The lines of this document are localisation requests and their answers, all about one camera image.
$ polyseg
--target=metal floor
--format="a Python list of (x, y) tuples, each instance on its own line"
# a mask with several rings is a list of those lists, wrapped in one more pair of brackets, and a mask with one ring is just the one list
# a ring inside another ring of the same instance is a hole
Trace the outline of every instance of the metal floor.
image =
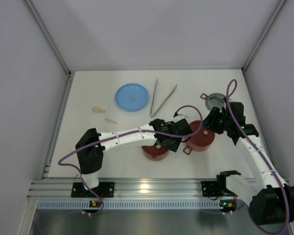
[[(88, 217), (66, 210), (39, 210), (30, 235), (262, 235), (249, 219), (246, 208), (233, 215), (208, 214), (199, 210), (117, 210)], [(39, 227), (47, 231), (40, 233)], [(275, 232), (281, 225), (265, 226)]]

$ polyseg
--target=tweezers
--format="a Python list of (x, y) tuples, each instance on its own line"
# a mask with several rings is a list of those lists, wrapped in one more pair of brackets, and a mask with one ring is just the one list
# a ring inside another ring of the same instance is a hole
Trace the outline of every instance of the tweezers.
[(162, 108), (162, 106), (168, 101), (168, 99), (170, 98), (170, 96), (173, 95), (173, 93), (175, 92), (175, 90), (177, 88), (177, 84), (176, 84), (175, 87), (173, 88), (173, 90), (171, 91), (171, 93), (165, 99), (165, 101), (163, 101), (162, 104), (160, 105), (160, 107), (156, 110), (156, 112), (154, 112), (154, 114), (152, 114), (152, 108), (153, 108), (153, 103), (154, 103), (154, 100), (155, 100), (157, 85), (158, 85), (158, 78), (156, 80), (155, 88), (153, 90), (152, 103), (151, 103), (151, 109), (150, 109), (150, 117), (151, 118), (153, 118), (154, 116), (156, 116), (156, 114), (160, 111), (160, 109)]

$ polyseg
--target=red pot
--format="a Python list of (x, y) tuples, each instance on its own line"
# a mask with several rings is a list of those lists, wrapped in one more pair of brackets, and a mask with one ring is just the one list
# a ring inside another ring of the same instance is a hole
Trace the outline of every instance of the red pot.
[(159, 147), (159, 145), (142, 146), (144, 155), (150, 160), (160, 161), (169, 154), (169, 150), (167, 150), (165, 147), (157, 147)]
[[(190, 124), (191, 129), (195, 132), (200, 125), (200, 121), (193, 121)], [(207, 128), (202, 127), (200, 131), (192, 136), (189, 141), (186, 142), (186, 147), (183, 152), (190, 155), (194, 151), (205, 151), (209, 148), (215, 139), (215, 133)]]

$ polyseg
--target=pot handle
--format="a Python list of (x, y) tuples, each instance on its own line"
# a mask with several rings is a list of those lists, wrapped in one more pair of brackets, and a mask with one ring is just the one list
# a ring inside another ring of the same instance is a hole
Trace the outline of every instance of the pot handle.
[(190, 148), (189, 146), (186, 146), (184, 149), (183, 149), (183, 152), (186, 154), (186, 155), (190, 155), (191, 152), (192, 152), (192, 148)]
[(205, 93), (201, 94), (200, 98), (202, 99), (207, 99), (208, 95), (206, 95)]

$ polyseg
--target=blue plate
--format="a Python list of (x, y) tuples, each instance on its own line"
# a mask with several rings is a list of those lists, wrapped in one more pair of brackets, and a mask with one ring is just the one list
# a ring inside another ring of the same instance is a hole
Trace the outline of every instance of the blue plate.
[(148, 92), (142, 85), (129, 83), (118, 89), (115, 99), (121, 109), (137, 111), (148, 103)]

